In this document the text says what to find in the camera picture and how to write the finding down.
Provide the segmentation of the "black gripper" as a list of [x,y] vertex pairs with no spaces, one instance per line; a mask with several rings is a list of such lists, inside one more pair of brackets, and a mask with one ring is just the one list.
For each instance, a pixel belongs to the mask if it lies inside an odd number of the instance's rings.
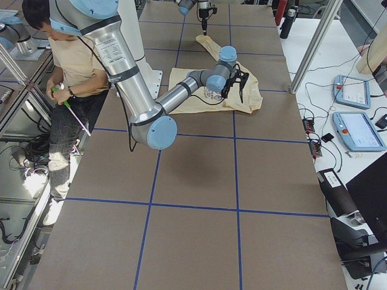
[[234,83],[239,84],[239,97],[241,100],[241,103],[244,103],[243,100],[243,89],[245,88],[247,81],[249,79],[249,73],[247,72],[241,72],[240,69],[235,69],[234,72],[231,73],[229,78],[226,80],[226,84],[224,85],[223,89],[221,90],[221,98],[227,98],[230,88],[233,86]]
[[210,11],[209,8],[199,8],[198,9],[198,17],[199,17],[199,20],[201,21],[201,28],[202,28],[204,36],[207,35],[207,20],[209,18],[209,14],[210,14],[209,11]]

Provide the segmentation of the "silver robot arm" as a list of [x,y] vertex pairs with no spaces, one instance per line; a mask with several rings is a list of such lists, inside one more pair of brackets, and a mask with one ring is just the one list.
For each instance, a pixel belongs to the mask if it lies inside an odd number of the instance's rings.
[[158,99],[151,92],[120,31],[118,1],[50,1],[54,30],[91,40],[98,51],[109,81],[122,93],[131,111],[128,124],[133,139],[156,150],[169,147],[177,136],[177,124],[169,113],[199,88],[205,86],[227,98],[238,82],[244,88],[248,73],[237,64],[236,49],[225,46],[212,69],[192,71]]
[[214,6],[211,5],[210,1],[207,0],[174,0],[174,3],[178,6],[178,11],[182,15],[187,15],[191,9],[196,5],[197,6],[197,17],[201,22],[201,28],[203,35],[207,35],[207,22],[210,18],[210,12],[216,10]]

